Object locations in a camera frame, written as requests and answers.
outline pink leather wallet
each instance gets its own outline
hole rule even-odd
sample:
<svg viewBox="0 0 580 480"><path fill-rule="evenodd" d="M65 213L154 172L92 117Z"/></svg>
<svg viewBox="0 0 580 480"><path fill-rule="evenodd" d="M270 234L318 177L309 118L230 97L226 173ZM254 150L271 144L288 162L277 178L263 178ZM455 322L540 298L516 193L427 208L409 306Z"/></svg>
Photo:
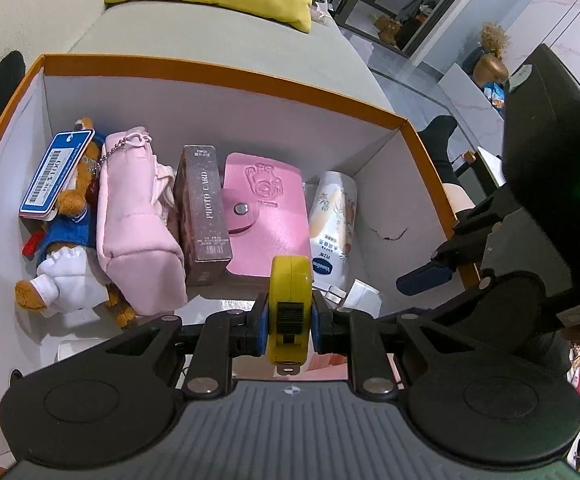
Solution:
<svg viewBox="0 0 580 480"><path fill-rule="evenodd" d="M235 276L269 278L278 254L311 258L301 172L277 160L230 153L225 162L223 210Z"/></svg>

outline gray sofa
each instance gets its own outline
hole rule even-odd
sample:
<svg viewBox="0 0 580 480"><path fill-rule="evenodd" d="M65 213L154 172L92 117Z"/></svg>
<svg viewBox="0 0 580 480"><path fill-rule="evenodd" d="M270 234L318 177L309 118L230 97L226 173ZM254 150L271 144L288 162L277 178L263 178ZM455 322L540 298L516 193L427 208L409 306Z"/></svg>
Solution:
<svg viewBox="0 0 580 480"><path fill-rule="evenodd" d="M304 34L219 7L182 2L0 0L0 60L22 52L30 66L49 52L139 54L224 64L390 104L334 21Z"/></svg>

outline metal screw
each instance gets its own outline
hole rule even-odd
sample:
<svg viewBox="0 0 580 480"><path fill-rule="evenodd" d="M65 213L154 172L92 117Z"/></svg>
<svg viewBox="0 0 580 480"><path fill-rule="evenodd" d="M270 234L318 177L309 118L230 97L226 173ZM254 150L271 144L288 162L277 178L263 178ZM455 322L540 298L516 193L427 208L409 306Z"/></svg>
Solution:
<svg viewBox="0 0 580 480"><path fill-rule="evenodd" d="M363 389L371 394L389 394L394 389L394 383L383 377L373 377L363 381Z"/></svg>
<svg viewBox="0 0 580 480"><path fill-rule="evenodd" d="M211 394L219 387L219 383L211 377L195 377L187 384L187 389L195 394Z"/></svg>
<svg viewBox="0 0 580 480"><path fill-rule="evenodd" d="M247 204L243 202L239 202L236 206L234 206L234 212L239 215L243 216L248 211Z"/></svg>
<svg viewBox="0 0 580 480"><path fill-rule="evenodd" d="M478 284L478 288L480 288L481 290L486 290L486 288L488 286L490 286L490 283L492 283L492 278L490 278L489 276L486 276L485 278L483 278L481 280L481 282Z"/></svg>

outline plant pot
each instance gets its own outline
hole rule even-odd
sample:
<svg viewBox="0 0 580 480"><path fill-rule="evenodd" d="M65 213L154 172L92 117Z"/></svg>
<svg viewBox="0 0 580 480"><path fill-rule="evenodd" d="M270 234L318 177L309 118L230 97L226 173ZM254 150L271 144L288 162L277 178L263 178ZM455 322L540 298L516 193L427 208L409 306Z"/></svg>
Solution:
<svg viewBox="0 0 580 480"><path fill-rule="evenodd" d="M509 76L510 74L507 71L507 67L503 64L503 61L494 54L484 54L481 56L472 73L474 83L479 88L483 88L486 83L494 82L502 84Z"/></svg>

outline small box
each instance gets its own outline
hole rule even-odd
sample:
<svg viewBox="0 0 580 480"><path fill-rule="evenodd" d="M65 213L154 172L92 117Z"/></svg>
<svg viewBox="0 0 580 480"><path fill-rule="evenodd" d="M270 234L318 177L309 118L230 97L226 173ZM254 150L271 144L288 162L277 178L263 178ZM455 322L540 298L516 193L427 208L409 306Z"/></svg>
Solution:
<svg viewBox="0 0 580 480"><path fill-rule="evenodd" d="M214 146L184 146L174 185L185 284L212 285L232 259Z"/></svg>
<svg viewBox="0 0 580 480"><path fill-rule="evenodd" d="M409 298L394 289L394 276L428 260L455 222L441 180L407 120L329 91L230 66L159 57L46 54L32 64L0 121L0 401L17 375L13 370L27 376L52 365L66 338L119 333L108 316L75 330L72 324L57 325L56 316L20 316L12 304L14 283L36 276L36 266L21 256L29 231L17 215L20 200L52 134L71 129L83 114L95 125L103 121L110 131L153 125L154 153L173 168L179 166L184 144L210 142L204 140L210 135L223 147L223 156L217 152L221 170L227 153L256 152L294 164L308 182L323 171L353 174L359 189L358 218L363 221L355 225L358 244L350 268L353 277L366 277L367 283L394 296L398 304L384 303L385 313L431 308L478 283L476 267L464 266L464 283L457 272L432 295ZM398 243L380 240L373 231L389 234L405 227ZM224 278L219 286L205 296L221 298L213 301L230 307L242 308L239 300L253 299L259 292L258 285L232 286ZM199 290L190 290L190 297ZM269 378L263 373L256 377ZM1 465L12 463L9 451L0 428Z"/></svg>

